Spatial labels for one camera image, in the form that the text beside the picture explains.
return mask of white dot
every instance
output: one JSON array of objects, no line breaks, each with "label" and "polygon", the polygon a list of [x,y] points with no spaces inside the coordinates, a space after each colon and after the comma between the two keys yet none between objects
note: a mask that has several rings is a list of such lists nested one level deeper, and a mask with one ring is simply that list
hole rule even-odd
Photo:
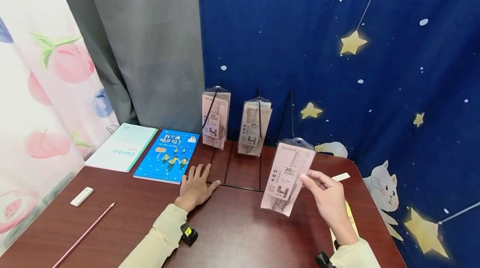
[{"label": "white dot", "polygon": [[420,20],[420,22],[419,22],[419,24],[420,24],[421,27],[422,27],[423,25],[426,25],[427,23],[428,23],[428,19],[427,19],[427,18],[426,18],[426,19],[422,19],[422,20]]}]

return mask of blue backdrop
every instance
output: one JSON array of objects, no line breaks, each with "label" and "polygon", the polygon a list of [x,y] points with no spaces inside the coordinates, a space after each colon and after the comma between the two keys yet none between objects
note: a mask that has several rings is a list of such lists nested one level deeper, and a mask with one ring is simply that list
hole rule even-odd
[{"label": "blue backdrop", "polygon": [[260,88],[270,145],[292,91],[295,135],[345,146],[409,267],[480,267],[479,1],[200,0],[206,86],[230,139]]}]

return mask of eraser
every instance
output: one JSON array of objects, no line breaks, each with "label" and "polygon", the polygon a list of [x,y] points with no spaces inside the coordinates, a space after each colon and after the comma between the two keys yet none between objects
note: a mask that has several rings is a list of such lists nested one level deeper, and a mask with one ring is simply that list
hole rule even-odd
[{"label": "eraser", "polygon": [[93,192],[93,189],[90,188],[90,187],[86,187],[85,189],[83,189],[82,192],[80,192],[79,195],[77,195],[77,197],[75,197],[71,202],[70,204],[73,205],[74,207],[78,207],[79,205],[82,204],[82,202],[87,199],[88,196],[90,196],[90,194]]},{"label": "eraser", "polygon": [[342,173],[342,174],[338,174],[334,177],[332,177],[333,180],[336,180],[337,182],[341,182],[342,180],[346,180],[350,177],[350,174],[348,173]]}]

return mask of pink pencil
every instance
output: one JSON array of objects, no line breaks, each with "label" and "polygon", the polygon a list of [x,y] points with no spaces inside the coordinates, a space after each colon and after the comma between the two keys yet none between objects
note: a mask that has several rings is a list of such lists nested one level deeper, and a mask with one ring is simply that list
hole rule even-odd
[{"label": "pink pencil", "polygon": [[81,242],[83,239],[85,239],[85,237],[89,234],[89,232],[92,231],[92,229],[97,226],[97,224],[100,222],[100,220],[102,220],[103,217],[105,217],[105,215],[108,214],[108,212],[113,208],[113,206],[115,205],[115,202],[112,203],[105,212],[103,212],[103,214],[98,217],[97,221],[95,221],[92,226],[90,226],[88,228],[88,230],[80,237],[80,239],[78,239],[77,242],[75,242],[75,244],[70,247],[70,249],[61,257],[61,259],[59,259],[59,261],[57,262],[57,264],[53,265],[52,268],[57,268],[60,266],[60,264],[67,258],[67,256],[69,256],[70,253],[72,253],[73,249],[75,249]]}]

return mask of beige sleeve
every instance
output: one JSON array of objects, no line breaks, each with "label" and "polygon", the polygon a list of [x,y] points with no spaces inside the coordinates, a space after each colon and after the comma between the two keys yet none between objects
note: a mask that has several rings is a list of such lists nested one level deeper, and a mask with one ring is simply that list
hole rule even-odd
[{"label": "beige sleeve", "polygon": [[380,268],[367,241],[359,238],[354,245],[344,245],[330,258],[337,268]]},{"label": "beige sleeve", "polygon": [[187,212],[170,204],[154,222],[147,236],[133,249],[119,268],[159,268],[179,247],[180,226],[187,221]]}]

